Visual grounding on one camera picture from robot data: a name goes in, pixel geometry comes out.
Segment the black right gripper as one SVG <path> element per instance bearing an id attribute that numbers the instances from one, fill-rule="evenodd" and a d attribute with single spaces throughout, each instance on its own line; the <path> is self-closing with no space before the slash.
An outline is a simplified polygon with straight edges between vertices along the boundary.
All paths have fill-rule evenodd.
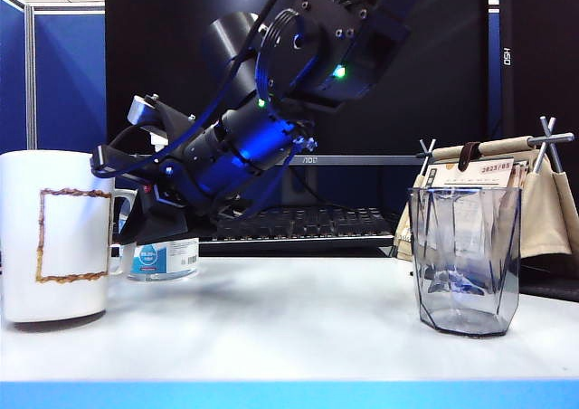
<path id="1" fill-rule="evenodd" d="M 149 157 L 131 156 L 110 145 L 93 150 L 94 176 L 145 182 L 119 232 L 120 244 L 158 243 L 186 233 L 185 211 L 204 210 L 204 190 L 197 178 L 204 170 L 204 159 L 197 145 L 183 145 L 170 153 L 172 150 L 169 145 Z"/>

